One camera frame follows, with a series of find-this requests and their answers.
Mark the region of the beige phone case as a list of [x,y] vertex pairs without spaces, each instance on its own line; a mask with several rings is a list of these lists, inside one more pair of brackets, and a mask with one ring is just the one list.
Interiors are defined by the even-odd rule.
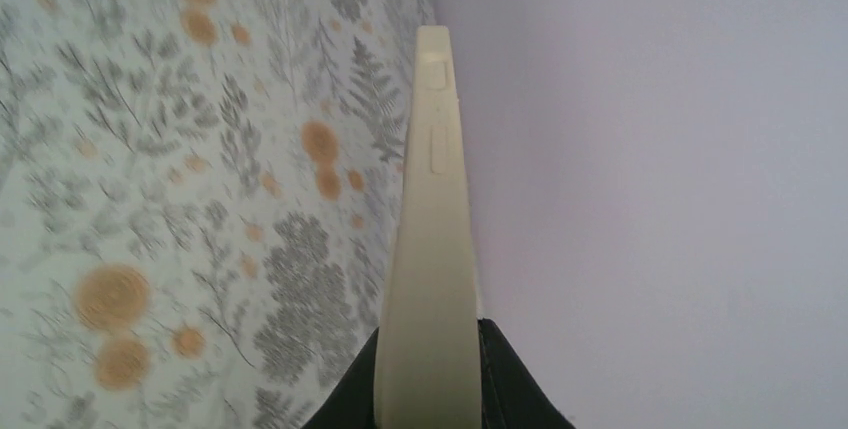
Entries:
[[468,179],[450,33],[417,30],[401,213],[375,360],[380,428],[478,428],[481,369]]

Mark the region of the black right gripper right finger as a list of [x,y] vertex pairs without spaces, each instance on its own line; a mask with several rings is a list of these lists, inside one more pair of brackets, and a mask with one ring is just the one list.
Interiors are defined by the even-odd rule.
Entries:
[[574,429],[491,319],[478,321],[482,427]]

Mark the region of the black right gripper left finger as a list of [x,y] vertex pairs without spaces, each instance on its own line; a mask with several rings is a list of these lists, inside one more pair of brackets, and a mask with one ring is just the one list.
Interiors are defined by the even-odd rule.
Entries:
[[303,429],[375,429],[374,379],[378,329],[367,339],[327,400]]

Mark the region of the floral patterned table mat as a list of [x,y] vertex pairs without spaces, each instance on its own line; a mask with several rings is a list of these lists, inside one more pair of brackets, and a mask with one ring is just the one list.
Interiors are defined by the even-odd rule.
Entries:
[[375,329],[431,0],[1,0],[1,424],[299,428]]

